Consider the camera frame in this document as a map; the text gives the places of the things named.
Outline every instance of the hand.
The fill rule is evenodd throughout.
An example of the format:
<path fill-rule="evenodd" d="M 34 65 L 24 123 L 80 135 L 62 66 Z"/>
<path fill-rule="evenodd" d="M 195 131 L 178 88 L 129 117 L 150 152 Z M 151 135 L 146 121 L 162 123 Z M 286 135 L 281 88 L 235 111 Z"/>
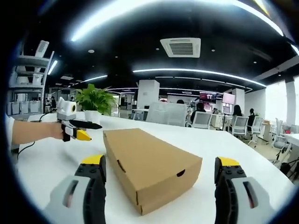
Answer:
<path fill-rule="evenodd" d="M 63 139 L 63 130 L 61 128 L 61 123 L 51 123 L 51 137 L 55 139 Z"/>

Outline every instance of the ceiling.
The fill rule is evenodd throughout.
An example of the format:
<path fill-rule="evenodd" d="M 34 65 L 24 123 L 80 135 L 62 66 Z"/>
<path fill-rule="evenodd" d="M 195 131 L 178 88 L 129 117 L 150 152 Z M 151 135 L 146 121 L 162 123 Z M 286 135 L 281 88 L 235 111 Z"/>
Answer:
<path fill-rule="evenodd" d="M 263 87 L 257 84 L 206 72 L 133 71 L 157 68 L 206 70 L 254 80 L 296 56 L 286 38 L 257 16 L 236 6 L 193 0 L 157 1 L 139 7 L 106 21 L 72 42 L 78 28 L 111 2 L 85 0 L 69 4 L 68 1 L 56 1 L 29 31 L 24 43 L 26 55 L 34 55 L 41 40 L 50 42 L 45 57 L 55 51 L 53 59 L 58 63 L 47 78 L 48 86 L 55 87 L 60 83 L 60 86 L 68 87 L 79 82 L 76 80 L 107 75 L 75 87 L 85 88 L 88 83 L 93 83 L 98 88 L 127 88 L 137 87 L 136 83 L 141 79 L 156 79 L 164 88 L 224 92 L 235 88 L 232 84 L 236 84 L 246 91 L 259 90 Z M 265 15 L 254 1 L 243 2 Z M 160 40 L 178 37 L 200 38 L 200 57 L 168 57 Z M 298 66 L 292 68 L 291 74 L 296 73 L 299 74 Z M 288 70 L 280 74 L 259 82 L 270 84 L 290 75 Z M 61 76 L 73 79 L 62 80 Z"/>

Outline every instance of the ceiling air conditioner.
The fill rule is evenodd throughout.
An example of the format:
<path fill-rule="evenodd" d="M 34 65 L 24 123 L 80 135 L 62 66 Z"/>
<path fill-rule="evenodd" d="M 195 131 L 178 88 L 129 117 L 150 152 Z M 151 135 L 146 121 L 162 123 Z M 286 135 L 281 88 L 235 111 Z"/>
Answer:
<path fill-rule="evenodd" d="M 169 38 L 160 40 L 168 57 L 199 57 L 200 38 Z"/>

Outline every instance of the green plant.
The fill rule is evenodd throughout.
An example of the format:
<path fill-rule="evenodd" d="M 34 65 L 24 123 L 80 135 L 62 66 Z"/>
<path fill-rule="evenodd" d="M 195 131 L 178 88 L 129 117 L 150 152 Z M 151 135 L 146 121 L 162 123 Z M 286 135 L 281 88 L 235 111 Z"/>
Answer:
<path fill-rule="evenodd" d="M 106 89 L 97 89 L 94 84 L 88 84 L 87 89 L 77 91 L 76 101 L 84 111 L 98 111 L 111 115 L 111 107 L 115 104 L 115 99 Z"/>

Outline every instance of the potted plant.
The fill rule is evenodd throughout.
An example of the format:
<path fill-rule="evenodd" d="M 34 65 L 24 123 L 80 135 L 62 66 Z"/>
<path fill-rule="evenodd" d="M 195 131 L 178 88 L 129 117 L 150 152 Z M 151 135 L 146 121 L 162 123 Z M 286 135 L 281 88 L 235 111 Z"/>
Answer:
<path fill-rule="evenodd" d="M 76 102 L 82 106 L 87 121 L 100 124 L 101 114 L 111 115 L 115 99 L 106 89 L 97 89 L 94 84 L 88 84 L 87 89 L 77 91 Z"/>

